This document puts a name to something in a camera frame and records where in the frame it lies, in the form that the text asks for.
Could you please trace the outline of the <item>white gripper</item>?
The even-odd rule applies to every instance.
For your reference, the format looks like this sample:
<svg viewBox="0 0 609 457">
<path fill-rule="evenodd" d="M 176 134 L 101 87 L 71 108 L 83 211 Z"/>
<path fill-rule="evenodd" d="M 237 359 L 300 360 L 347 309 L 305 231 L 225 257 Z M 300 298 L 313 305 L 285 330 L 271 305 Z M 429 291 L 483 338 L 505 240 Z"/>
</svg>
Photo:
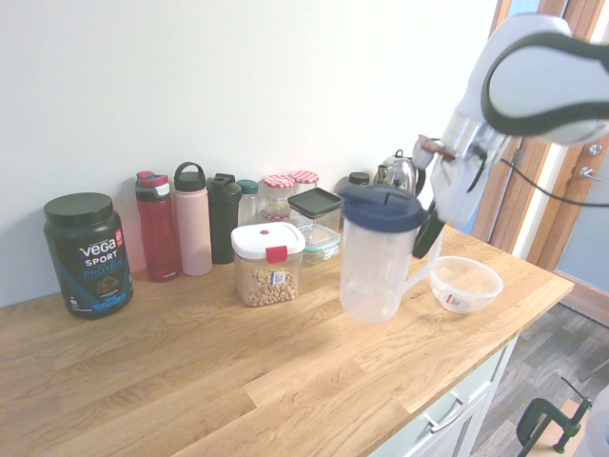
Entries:
<svg viewBox="0 0 609 457">
<path fill-rule="evenodd" d="M 413 248 L 413 256 L 418 259 L 431 250 L 445 223 L 461 226 L 469 221 L 485 188 L 485 167 L 477 157 L 438 159 L 432 169 L 431 184 L 434 202 L 423 212 Z"/>
</svg>

